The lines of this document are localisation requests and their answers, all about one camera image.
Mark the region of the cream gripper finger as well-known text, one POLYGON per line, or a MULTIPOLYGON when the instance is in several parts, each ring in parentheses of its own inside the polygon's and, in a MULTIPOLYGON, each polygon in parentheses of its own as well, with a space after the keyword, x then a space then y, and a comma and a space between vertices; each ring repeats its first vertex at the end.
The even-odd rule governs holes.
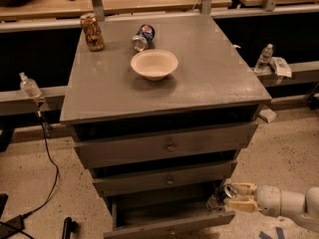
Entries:
POLYGON ((232 183, 231 186, 240 196, 252 196, 257 189, 254 183, 232 183))
POLYGON ((226 205, 230 208, 252 213, 258 210, 257 203, 253 200, 233 200, 228 199, 226 205))

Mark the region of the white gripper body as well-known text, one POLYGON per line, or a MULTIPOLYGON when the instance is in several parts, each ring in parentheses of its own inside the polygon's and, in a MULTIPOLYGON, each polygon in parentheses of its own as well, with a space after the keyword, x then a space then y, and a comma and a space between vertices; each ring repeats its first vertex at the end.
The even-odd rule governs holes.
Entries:
POLYGON ((278 217, 281 211, 281 190, 270 185, 259 186, 255 191, 258 211, 271 217, 278 217))

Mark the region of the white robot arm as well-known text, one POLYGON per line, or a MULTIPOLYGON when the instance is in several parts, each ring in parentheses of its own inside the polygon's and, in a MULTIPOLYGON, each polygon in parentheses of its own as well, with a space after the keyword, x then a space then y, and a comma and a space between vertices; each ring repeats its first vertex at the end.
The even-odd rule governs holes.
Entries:
POLYGON ((231 183, 224 189, 228 195, 225 204, 232 209, 286 217, 299 227, 319 232, 318 186, 309 188, 305 194, 253 183, 231 183))

